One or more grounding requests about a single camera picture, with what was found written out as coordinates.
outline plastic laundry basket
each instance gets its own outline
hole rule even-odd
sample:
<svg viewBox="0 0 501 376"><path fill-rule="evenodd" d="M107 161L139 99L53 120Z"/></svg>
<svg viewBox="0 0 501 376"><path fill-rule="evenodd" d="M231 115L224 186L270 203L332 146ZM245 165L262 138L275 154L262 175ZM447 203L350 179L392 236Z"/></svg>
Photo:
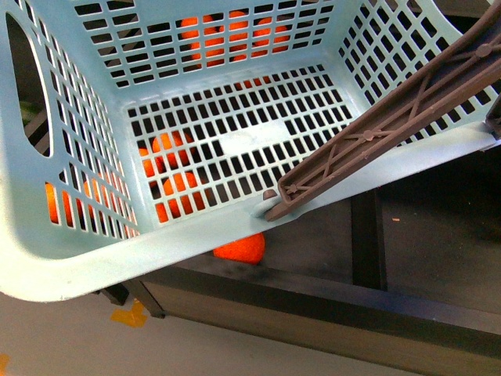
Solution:
<svg viewBox="0 0 501 376"><path fill-rule="evenodd" d="M81 295L291 220L267 223L252 208L460 36L430 0L0 0L0 10L0 259L22 285L5 278L0 291L31 300ZM23 131L6 17L26 33L41 76L48 120L31 134L44 150ZM497 92L472 97L399 153L483 121ZM172 148L155 149L160 137ZM53 283L72 287L24 294L44 268L66 268Z"/></svg>

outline gray floor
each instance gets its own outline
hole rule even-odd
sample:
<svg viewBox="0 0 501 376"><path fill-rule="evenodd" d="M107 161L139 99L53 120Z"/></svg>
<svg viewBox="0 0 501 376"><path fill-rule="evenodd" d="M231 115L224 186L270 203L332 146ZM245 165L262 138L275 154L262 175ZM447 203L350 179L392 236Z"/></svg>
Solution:
<svg viewBox="0 0 501 376"><path fill-rule="evenodd" d="M102 295L40 304L0 294L0 375L413 375L174 317L132 328L110 320L116 308Z"/></svg>

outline brown plastic rail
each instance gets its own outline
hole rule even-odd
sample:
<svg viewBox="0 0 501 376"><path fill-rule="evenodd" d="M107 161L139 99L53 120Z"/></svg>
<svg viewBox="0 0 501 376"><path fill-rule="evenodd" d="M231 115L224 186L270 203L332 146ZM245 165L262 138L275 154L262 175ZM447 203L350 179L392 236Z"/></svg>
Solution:
<svg viewBox="0 0 501 376"><path fill-rule="evenodd" d="M266 219L279 219L319 196L500 78L496 0L460 39L285 174L278 182L282 201Z"/></svg>

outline basket grid wall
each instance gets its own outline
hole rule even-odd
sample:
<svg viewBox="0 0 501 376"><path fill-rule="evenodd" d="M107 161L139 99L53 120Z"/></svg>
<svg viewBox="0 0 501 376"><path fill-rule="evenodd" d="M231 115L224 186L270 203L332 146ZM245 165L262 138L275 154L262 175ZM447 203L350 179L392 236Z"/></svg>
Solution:
<svg viewBox="0 0 501 376"><path fill-rule="evenodd" d="M35 36L32 40L44 51L38 58L45 59L49 67L46 89L56 109L47 135L61 139L66 152L58 155L63 163L59 176L46 178L57 202L59 220L55 225L110 241L139 235L106 104L30 3L18 0L16 4L31 21ZM97 184L98 189L89 189L92 184ZM70 212L65 211L66 199Z"/></svg>
<svg viewBox="0 0 501 376"><path fill-rule="evenodd" d="M72 22L78 37L87 38L89 59L99 62L115 96L102 98L93 88L99 87L92 85L93 77L87 79L77 67L85 61L70 58L29 2L14 2L19 12L13 16L31 21L30 36L38 43L41 68L47 70L49 136L54 141L49 158L60 163L58 175L45 181L57 197L55 226L61 233L81 231L108 243L224 206L238 207L239 201L273 188L282 175L458 36L444 20L437 21L429 0L366 0L347 6L355 7L348 12L350 20L333 18L342 7L339 0L260 1L238 9L222 5L210 13L211 21L194 11L197 24L190 27L183 27L184 17L175 14L149 21L137 0L79 0L68 5ZM231 19L234 11L244 15ZM259 24L268 17L270 23ZM246 26L231 30L233 21ZM348 26L340 33L338 25ZM269 34L255 34L267 28ZM187 31L197 36L186 38ZM232 40L239 34L245 37ZM259 45L278 37L286 39ZM208 43L218 38L220 44ZM221 54L207 55L219 49ZM289 56L294 57L290 67L283 69ZM266 67L268 60L281 65ZM197 74L218 71L234 72L238 79L217 85L205 81L204 87L187 85L189 89L179 85ZM149 98L133 96L135 89L153 91L157 86L165 88L160 89L166 93L161 98L158 92ZM483 120L500 91L498 82L403 144ZM111 119L118 121L112 124ZM153 150L153 141L163 134L170 139L178 135L182 142L169 150ZM183 153L187 161L181 159ZM168 162L171 154L176 166ZM124 155L132 162L124 163ZM162 160L165 171L158 169L157 160ZM153 166L153 176L145 174L145 162ZM191 174L194 184L188 179ZM164 184L176 176L185 189L172 184L173 191L165 193ZM98 188L89 189L94 182ZM142 192L141 206L134 207L129 188L141 186L149 191ZM66 195L71 221L64 218ZM175 207L180 215L173 212ZM165 211L166 219L157 216L159 210ZM154 220L138 223L137 211ZM90 240L85 247L95 249L97 244Z"/></svg>

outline orange stain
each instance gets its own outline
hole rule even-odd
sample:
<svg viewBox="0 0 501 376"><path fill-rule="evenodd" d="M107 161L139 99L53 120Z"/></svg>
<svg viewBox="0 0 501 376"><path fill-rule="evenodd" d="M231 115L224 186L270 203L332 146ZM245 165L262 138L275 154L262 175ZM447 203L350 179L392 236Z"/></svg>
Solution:
<svg viewBox="0 0 501 376"><path fill-rule="evenodd" d="M143 310L144 305L142 305L139 300L134 299L130 311L115 309L110 317L110 320L128 325L129 327L144 327L148 316L142 314Z"/></svg>

